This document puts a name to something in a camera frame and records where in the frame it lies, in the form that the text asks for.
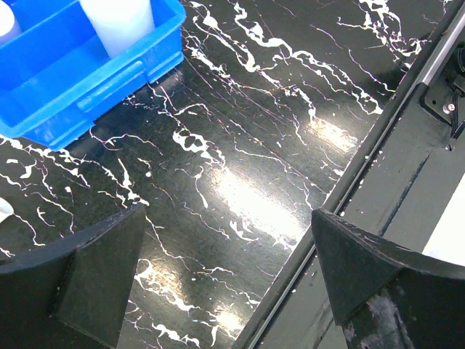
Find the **squeeze bottle red cap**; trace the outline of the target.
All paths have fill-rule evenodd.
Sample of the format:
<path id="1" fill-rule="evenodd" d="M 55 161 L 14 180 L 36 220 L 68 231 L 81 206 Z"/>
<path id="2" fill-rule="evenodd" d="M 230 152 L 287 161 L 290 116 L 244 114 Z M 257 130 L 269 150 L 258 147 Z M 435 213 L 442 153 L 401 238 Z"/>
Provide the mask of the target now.
<path id="1" fill-rule="evenodd" d="M 111 58 L 155 29 L 149 0 L 82 0 L 79 4 Z"/>

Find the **blue compartment bin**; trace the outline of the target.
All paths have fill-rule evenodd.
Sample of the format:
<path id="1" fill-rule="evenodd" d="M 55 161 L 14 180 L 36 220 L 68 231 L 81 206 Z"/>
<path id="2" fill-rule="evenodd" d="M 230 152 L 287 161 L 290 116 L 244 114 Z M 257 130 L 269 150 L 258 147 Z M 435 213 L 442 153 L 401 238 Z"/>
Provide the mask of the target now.
<path id="1" fill-rule="evenodd" d="M 183 61 L 178 1 L 153 1 L 155 29 L 109 57 L 77 1 L 10 1 L 21 28 L 1 46 L 1 134 L 58 151 Z"/>

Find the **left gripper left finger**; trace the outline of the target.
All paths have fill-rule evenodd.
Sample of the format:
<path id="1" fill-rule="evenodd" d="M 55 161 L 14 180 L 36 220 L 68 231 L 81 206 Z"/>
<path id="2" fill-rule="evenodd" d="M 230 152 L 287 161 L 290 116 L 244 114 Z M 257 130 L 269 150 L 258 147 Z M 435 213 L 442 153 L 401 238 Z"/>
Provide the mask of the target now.
<path id="1" fill-rule="evenodd" d="M 135 204 L 1 261 L 2 348 L 116 348 L 142 248 Z"/>

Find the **small white crucible cup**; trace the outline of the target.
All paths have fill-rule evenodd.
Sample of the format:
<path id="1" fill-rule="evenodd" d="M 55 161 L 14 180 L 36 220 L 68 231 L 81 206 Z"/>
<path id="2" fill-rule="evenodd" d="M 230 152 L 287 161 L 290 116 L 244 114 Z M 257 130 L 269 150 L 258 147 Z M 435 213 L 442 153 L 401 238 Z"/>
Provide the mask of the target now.
<path id="1" fill-rule="evenodd" d="M 20 24 L 12 8 L 4 1 L 0 1 L 0 45 L 15 39 L 22 33 Z"/>

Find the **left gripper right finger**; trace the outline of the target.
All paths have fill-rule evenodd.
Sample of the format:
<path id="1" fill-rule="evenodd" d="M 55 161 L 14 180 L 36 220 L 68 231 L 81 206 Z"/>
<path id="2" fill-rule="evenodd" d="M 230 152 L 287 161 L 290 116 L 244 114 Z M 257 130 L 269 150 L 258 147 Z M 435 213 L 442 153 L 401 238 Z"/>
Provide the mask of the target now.
<path id="1" fill-rule="evenodd" d="M 464 267 L 373 235 L 324 209 L 312 235 L 348 348 L 463 348 Z"/>

